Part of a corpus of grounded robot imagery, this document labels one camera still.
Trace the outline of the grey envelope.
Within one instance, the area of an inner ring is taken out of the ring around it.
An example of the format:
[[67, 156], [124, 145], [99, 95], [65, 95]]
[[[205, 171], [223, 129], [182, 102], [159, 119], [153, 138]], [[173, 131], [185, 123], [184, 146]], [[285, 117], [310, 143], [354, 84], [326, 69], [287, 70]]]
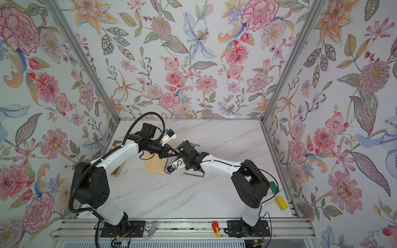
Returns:
[[185, 162], [184, 158], [181, 155], [175, 156], [175, 157], [170, 157], [167, 160], [167, 163], [164, 168], [164, 172], [166, 174], [171, 174], [175, 170], [179, 168], [184, 168], [185, 167]]

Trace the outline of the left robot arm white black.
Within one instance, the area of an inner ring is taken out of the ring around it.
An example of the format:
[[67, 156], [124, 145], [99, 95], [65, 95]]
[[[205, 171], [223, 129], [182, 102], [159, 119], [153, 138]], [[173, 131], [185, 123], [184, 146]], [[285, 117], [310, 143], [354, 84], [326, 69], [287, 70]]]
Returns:
[[121, 233], [127, 232], [130, 224], [128, 215], [109, 199], [109, 176], [122, 163], [141, 152], [158, 155], [161, 159], [169, 157], [171, 147], [168, 142], [176, 138], [173, 130], [163, 128], [155, 139], [158, 128], [148, 123], [144, 123], [135, 134], [131, 133], [132, 128], [114, 149], [89, 163], [80, 162], [75, 166], [68, 202], [71, 213], [91, 212], [99, 221]]

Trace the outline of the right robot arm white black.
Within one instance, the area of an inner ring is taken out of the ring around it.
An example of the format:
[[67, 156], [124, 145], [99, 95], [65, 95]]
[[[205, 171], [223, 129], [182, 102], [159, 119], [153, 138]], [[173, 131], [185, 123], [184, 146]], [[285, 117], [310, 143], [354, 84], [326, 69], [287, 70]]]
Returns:
[[186, 170], [192, 169], [230, 179], [244, 203], [243, 223], [250, 228], [257, 227], [261, 202], [268, 194], [270, 182], [253, 161], [222, 160], [209, 153], [198, 152], [188, 141], [181, 143], [177, 151]]

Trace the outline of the green floral letter paper lower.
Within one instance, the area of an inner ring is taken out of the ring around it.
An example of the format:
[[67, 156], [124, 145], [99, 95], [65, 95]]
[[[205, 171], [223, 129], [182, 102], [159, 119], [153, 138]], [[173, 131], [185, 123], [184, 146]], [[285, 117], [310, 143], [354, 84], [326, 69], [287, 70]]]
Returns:
[[205, 176], [204, 172], [202, 172], [200, 170], [193, 170], [192, 168], [185, 169], [184, 174], [188, 175], [188, 176], [195, 176], [195, 177], [201, 177], [201, 178], [204, 178], [204, 176]]

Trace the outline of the yellow envelope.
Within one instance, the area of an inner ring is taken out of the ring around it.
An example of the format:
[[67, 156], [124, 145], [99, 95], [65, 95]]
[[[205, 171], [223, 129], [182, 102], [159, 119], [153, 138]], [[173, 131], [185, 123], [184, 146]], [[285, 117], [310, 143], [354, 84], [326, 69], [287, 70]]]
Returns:
[[167, 164], [168, 159], [160, 159], [158, 155], [145, 153], [145, 171], [150, 174], [165, 175], [164, 167]]

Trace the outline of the wooden chessboard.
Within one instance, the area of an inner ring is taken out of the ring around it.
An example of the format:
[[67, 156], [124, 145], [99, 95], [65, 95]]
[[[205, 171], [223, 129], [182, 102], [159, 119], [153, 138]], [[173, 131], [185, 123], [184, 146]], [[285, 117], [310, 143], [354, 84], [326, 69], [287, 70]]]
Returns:
[[[113, 150], [115, 147], [117, 147], [117, 146], [120, 145], [120, 144], [121, 144], [121, 141], [115, 140], [115, 141], [113, 142], [113, 144], [111, 145], [110, 150]], [[124, 164], [125, 164], [125, 163], [123, 162], [119, 167], [117, 167], [117, 168], [110, 174], [110, 176], [118, 177], [118, 176], [120, 175], [122, 169], [123, 169]]]

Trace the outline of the red emergency stop button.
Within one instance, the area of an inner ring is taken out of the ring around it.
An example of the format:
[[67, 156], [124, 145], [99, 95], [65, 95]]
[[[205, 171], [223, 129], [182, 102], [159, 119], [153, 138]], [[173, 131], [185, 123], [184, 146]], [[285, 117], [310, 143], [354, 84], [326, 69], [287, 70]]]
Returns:
[[214, 233], [216, 234], [216, 237], [220, 238], [220, 227], [219, 227], [218, 222], [213, 222], [212, 228], [213, 228]]

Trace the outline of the round silver knob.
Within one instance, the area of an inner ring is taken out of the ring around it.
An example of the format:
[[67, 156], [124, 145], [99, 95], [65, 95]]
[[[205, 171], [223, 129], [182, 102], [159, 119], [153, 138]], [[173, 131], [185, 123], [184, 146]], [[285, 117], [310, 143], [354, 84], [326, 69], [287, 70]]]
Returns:
[[148, 236], [152, 236], [156, 233], [156, 227], [153, 222], [146, 222], [144, 225], [144, 231]]

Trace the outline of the small green block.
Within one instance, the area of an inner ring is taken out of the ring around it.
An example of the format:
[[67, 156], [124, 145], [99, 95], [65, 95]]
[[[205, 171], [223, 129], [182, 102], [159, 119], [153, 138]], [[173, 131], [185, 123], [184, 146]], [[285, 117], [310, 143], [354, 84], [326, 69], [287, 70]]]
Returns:
[[270, 190], [272, 191], [272, 193], [274, 195], [276, 195], [279, 192], [279, 187], [278, 187], [277, 182], [275, 182], [275, 181], [270, 182]]

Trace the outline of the small yellow block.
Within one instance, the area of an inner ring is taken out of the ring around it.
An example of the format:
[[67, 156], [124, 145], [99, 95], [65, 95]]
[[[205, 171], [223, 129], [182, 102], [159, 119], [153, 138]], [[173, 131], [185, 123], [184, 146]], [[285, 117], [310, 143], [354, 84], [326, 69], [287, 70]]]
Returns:
[[275, 201], [281, 211], [287, 210], [289, 208], [287, 202], [284, 200], [282, 196], [277, 197]]

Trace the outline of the small green circuit board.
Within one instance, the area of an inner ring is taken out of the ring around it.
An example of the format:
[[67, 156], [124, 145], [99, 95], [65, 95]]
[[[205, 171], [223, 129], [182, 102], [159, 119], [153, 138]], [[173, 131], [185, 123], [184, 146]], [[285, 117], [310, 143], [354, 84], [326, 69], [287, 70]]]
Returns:
[[130, 248], [130, 241], [122, 240], [122, 241], [114, 241], [111, 243], [112, 248]]

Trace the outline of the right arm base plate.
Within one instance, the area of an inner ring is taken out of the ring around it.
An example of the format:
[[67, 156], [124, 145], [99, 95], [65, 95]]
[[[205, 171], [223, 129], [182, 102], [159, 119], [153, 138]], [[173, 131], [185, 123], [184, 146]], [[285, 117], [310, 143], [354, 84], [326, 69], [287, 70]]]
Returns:
[[270, 237], [270, 227], [265, 220], [259, 220], [253, 227], [249, 226], [242, 219], [229, 220], [226, 222], [227, 227], [224, 232], [229, 237], [243, 238], [243, 237]]

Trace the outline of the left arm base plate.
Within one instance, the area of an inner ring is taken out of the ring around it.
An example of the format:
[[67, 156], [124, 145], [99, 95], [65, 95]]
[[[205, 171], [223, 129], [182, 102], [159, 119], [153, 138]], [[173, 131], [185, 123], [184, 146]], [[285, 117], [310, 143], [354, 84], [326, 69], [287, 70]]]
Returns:
[[127, 238], [142, 238], [144, 232], [145, 221], [128, 221], [122, 222], [118, 226], [113, 226], [105, 223], [102, 227], [101, 238], [115, 238], [126, 234]]

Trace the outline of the aluminium rail frame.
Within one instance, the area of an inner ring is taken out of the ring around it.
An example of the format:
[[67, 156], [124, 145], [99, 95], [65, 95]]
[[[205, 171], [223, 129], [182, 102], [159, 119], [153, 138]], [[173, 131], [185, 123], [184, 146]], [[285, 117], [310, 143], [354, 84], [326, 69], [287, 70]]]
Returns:
[[[93, 219], [62, 221], [52, 231], [52, 248], [109, 248], [111, 241], [130, 241], [130, 248], [318, 248], [311, 223], [306, 219], [269, 218], [270, 237], [229, 237], [225, 232], [227, 219], [133, 219], [153, 222], [156, 233], [142, 238], [101, 238], [103, 224]], [[220, 238], [212, 223], [218, 222]]]

